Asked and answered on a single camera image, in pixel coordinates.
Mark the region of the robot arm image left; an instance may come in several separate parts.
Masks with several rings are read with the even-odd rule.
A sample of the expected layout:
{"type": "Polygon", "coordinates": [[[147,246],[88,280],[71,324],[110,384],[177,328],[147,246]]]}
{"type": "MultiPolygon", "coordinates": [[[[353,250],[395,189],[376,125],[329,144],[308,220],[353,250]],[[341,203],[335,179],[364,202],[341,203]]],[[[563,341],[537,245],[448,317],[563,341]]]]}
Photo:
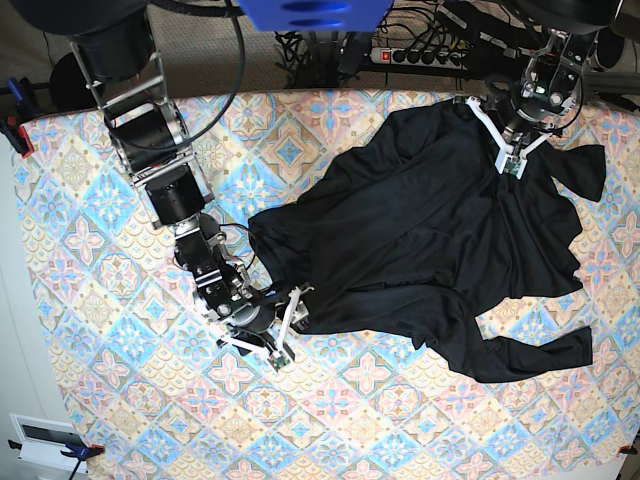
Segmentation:
{"type": "Polygon", "coordinates": [[[77,35],[70,45],[86,87],[154,228],[169,228],[174,259],[194,279],[196,310],[221,344],[254,353],[279,369],[295,358],[286,342],[308,316],[308,286],[256,287],[244,261],[205,206],[213,198],[189,131],[167,92],[152,35],[119,47],[103,33],[77,35]]]}

